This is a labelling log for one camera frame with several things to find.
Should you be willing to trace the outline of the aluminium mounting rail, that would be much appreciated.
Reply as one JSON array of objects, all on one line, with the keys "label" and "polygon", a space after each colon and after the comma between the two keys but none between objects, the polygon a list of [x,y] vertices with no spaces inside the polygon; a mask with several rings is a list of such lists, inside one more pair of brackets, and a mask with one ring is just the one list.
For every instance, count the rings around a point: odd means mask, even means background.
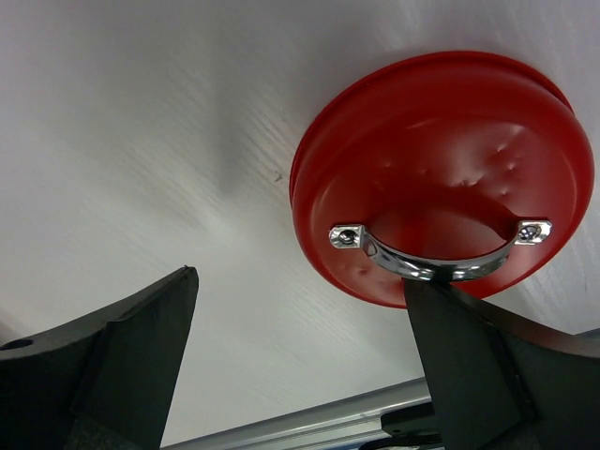
[{"label": "aluminium mounting rail", "polygon": [[381,416],[430,401],[416,379],[299,412],[171,444],[171,449],[355,449],[386,434]]}]

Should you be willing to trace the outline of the red round lid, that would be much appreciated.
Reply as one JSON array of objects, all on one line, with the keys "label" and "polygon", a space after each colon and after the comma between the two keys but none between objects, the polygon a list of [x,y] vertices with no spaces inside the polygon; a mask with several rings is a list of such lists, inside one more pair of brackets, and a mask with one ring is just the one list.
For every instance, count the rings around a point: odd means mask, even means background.
[{"label": "red round lid", "polygon": [[506,263],[465,281],[500,293],[550,261],[593,193],[593,150],[568,100],[535,69],[487,52],[436,52],[384,67],[333,99],[298,145],[292,222],[313,268],[343,292],[390,308],[402,278],[330,231],[363,225],[417,257],[467,260],[509,243],[522,220],[548,238],[512,247]]}]

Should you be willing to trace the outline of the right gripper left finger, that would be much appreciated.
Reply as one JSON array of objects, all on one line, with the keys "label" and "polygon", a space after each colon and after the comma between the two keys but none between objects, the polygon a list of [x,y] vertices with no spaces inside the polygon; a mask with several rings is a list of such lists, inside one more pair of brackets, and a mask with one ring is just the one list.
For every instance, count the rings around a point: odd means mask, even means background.
[{"label": "right gripper left finger", "polygon": [[4,449],[158,449],[199,277],[184,266],[111,305],[1,347]]}]

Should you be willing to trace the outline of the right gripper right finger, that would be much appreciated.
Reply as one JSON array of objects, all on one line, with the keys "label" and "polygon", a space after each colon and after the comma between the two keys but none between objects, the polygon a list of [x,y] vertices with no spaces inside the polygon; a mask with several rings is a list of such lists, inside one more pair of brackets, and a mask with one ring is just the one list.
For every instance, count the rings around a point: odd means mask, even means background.
[{"label": "right gripper right finger", "polygon": [[445,448],[598,448],[597,339],[448,284],[407,280],[404,295]]}]

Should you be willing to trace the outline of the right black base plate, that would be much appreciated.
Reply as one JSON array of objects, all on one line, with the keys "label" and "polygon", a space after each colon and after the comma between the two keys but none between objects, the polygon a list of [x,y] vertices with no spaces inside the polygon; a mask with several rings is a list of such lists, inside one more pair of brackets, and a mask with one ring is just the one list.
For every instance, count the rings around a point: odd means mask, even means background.
[{"label": "right black base plate", "polygon": [[443,448],[431,402],[385,413],[381,416],[381,428],[387,437],[365,442],[359,450]]}]

